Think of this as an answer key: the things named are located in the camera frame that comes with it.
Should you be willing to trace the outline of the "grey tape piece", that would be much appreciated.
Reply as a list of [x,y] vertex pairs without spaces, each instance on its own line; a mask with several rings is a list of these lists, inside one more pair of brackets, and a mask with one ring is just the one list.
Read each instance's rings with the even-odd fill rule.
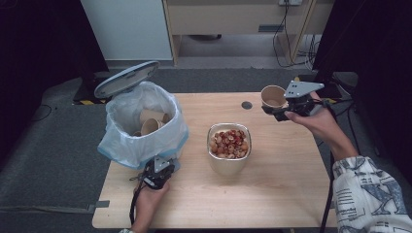
[[96,209],[99,208],[108,208],[110,205],[110,201],[109,200],[103,200],[103,201],[96,201],[94,204],[89,204],[86,207],[86,210],[89,213],[94,213]]

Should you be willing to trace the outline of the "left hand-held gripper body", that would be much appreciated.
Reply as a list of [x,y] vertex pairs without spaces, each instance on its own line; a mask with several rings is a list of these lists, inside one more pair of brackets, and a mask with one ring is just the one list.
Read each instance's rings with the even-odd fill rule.
[[139,182],[143,182],[145,183],[149,188],[151,189],[162,189],[165,185],[165,183],[169,180],[165,178],[166,175],[166,168],[171,165],[171,164],[175,164],[175,160],[174,159],[165,159],[163,157],[160,156],[155,156],[152,159],[150,159],[147,164],[153,164],[154,165],[154,178],[153,179],[147,179],[144,177],[144,169],[143,172],[138,174],[136,177],[131,178],[132,181],[134,180],[138,180]]

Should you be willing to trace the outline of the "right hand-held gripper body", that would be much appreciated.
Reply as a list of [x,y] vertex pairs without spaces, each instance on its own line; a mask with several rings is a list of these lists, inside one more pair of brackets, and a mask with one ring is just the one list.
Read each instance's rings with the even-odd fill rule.
[[311,93],[324,87],[323,83],[291,81],[284,94],[288,106],[282,110],[276,110],[274,112],[275,118],[278,121],[288,120],[285,116],[285,111],[294,112],[302,117],[313,115],[323,105],[323,102],[314,99]]

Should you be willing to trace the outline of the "pile of red-brown fruit shells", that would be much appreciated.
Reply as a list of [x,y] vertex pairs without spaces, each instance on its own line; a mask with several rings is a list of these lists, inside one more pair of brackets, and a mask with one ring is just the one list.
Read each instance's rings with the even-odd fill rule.
[[218,158],[240,159],[247,155],[249,149],[249,140],[242,130],[219,131],[209,138],[209,152]]

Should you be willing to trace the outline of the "person's right hand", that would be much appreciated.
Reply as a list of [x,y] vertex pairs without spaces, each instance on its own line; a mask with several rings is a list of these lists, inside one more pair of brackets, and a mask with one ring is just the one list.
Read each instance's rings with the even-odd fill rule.
[[292,122],[303,125],[315,136],[322,139],[328,145],[335,160],[358,155],[351,140],[342,131],[327,108],[320,108],[312,116],[300,116],[294,112],[285,112],[285,116]]

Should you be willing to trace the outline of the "black curtain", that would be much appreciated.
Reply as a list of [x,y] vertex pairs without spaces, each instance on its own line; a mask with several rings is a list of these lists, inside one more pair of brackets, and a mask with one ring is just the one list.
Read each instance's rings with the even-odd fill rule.
[[107,69],[81,0],[0,0],[0,163],[46,89]]
[[375,145],[412,184],[412,0],[335,0],[314,69],[321,82],[358,75],[355,99]]

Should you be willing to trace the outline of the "white lidded trash bin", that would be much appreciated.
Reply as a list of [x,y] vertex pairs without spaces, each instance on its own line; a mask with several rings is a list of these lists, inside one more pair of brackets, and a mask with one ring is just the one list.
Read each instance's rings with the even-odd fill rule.
[[[119,94],[131,91],[134,87],[136,87],[138,84],[142,82],[149,82],[149,78],[155,73],[158,66],[159,63],[157,61],[149,61],[127,68],[119,72],[118,74],[112,76],[111,78],[107,79],[98,87],[96,87],[94,90],[94,95],[98,98],[110,97],[112,100],[115,96]],[[170,156],[163,158],[177,159],[179,157]]]

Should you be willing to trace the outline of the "light wooden desk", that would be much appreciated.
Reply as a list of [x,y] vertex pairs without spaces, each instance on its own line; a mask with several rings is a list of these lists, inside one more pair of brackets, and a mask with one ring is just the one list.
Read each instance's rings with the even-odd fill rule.
[[321,35],[335,0],[303,0],[279,6],[279,0],[162,0],[174,59],[184,35],[275,34],[286,61],[296,61],[306,35]]

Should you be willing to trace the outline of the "person's left hand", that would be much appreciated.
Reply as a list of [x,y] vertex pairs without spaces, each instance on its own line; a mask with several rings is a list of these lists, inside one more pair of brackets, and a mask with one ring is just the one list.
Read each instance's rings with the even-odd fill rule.
[[150,228],[156,210],[164,195],[169,191],[170,183],[166,182],[162,189],[142,187],[135,205],[136,218],[131,227]]

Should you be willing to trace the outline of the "white cabinet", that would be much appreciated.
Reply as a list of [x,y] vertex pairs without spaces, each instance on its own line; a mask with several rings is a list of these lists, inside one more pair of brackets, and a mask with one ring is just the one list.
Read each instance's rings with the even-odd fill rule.
[[109,61],[171,60],[162,0],[81,0]]

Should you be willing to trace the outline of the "metal bowl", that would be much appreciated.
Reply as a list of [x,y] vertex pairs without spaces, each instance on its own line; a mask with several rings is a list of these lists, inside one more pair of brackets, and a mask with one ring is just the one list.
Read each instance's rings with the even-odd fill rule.
[[[230,130],[230,129],[242,130],[247,135],[247,139],[249,140],[249,144],[250,144],[250,149],[247,155],[243,158],[240,158],[240,159],[218,158],[209,152],[210,136],[213,133],[216,133],[219,131]],[[252,151],[252,139],[251,139],[249,129],[246,126],[239,124],[239,123],[224,122],[224,123],[217,123],[217,124],[212,125],[208,131],[208,136],[207,136],[207,151],[209,153],[209,164],[216,173],[222,176],[233,176],[235,174],[238,174],[244,168],[248,160],[248,157],[250,156],[251,151]]]

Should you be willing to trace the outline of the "white plastic trash bag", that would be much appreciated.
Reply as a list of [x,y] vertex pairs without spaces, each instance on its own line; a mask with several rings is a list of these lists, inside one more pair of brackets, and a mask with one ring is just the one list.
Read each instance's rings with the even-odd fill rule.
[[[133,136],[141,129],[143,110],[166,113],[170,120],[153,133]],[[179,157],[189,137],[178,99],[155,83],[142,82],[115,96],[106,105],[106,114],[106,133],[97,150],[131,169],[142,169],[156,155]]]

